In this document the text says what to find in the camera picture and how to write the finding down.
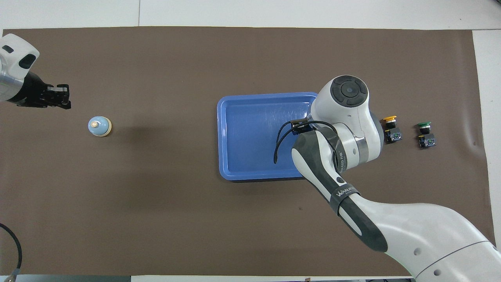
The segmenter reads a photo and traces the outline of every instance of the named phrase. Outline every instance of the white floor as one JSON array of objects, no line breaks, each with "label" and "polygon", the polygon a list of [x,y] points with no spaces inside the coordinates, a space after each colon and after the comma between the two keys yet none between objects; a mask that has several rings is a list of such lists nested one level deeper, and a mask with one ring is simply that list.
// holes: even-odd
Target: white floor
[{"label": "white floor", "polygon": [[[477,59],[494,234],[496,241],[501,241],[501,123],[498,115],[501,108],[501,4],[495,0],[0,0],[0,33],[3,29],[17,28],[120,26],[475,30],[473,42]],[[306,277],[228,278],[228,281],[278,281]],[[208,282],[222,281],[222,278],[133,278],[133,281],[148,282],[174,280]]]}]

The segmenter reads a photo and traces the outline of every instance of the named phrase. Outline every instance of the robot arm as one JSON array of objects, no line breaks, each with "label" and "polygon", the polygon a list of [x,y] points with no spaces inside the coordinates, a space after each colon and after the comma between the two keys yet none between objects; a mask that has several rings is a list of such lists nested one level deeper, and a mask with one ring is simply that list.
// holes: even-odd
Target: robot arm
[{"label": "robot arm", "polygon": [[[381,150],[382,131],[368,110],[366,88],[358,78],[342,76],[320,91],[312,104],[312,119],[332,123],[336,132],[320,125],[317,130],[301,133],[292,148],[296,168],[357,237],[371,249],[394,258],[416,281],[499,280],[501,254],[457,212],[431,204],[372,202],[339,175],[343,168],[375,159]],[[348,107],[346,100],[356,98],[359,93],[353,92],[359,89],[366,95]],[[336,97],[338,90],[344,97]],[[361,149],[365,145],[369,152]]]},{"label": "robot arm", "polygon": [[35,47],[14,34],[0,38],[0,101],[23,107],[71,108],[67,84],[54,87],[30,72],[39,55]]}]

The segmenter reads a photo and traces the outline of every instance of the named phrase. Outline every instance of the blue round object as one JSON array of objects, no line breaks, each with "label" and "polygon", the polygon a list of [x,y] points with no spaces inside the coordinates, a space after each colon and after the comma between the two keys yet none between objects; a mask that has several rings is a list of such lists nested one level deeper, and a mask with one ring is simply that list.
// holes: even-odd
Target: blue round object
[{"label": "blue round object", "polygon": [[111,131],[111,122],[103,116],[95,116],[90,119],[87,128],[95,136],[104,137]]}]

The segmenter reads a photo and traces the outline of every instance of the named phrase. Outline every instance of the blue plastic tray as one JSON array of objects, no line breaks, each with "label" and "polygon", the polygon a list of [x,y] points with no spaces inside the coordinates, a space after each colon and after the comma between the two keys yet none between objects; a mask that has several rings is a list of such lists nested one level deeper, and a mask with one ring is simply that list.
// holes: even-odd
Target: blue plastic tray
[{"label": "blue plastic tray", "polygon": [[217,104],[219,172],[228,180],[301,177],[291,156],[297,136],[289,134],[273,152],[280,126],[306,117],[313,92],[227,96]]}]

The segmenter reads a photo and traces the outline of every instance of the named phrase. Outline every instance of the brown table surface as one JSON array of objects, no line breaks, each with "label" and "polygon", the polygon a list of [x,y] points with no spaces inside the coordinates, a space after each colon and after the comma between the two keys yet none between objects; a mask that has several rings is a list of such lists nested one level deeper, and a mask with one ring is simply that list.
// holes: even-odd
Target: brown table surface
[{"label": "brown table surface", "polygon": [[[471,31],[134,27],[5,30],[41,53],[73,108],[0,104],[0,222],[23,273],[408,275],[367,248],[306,180],[232,183],[224,96],[318,92],[362,78],[403,140],[344,178],[364,197],[452,208],[494,240]],[[113,122],[106,138],[88,120]],[[420,150],[418,122],[437,146]],[[1,235],[1,274],[16,250]]]}]

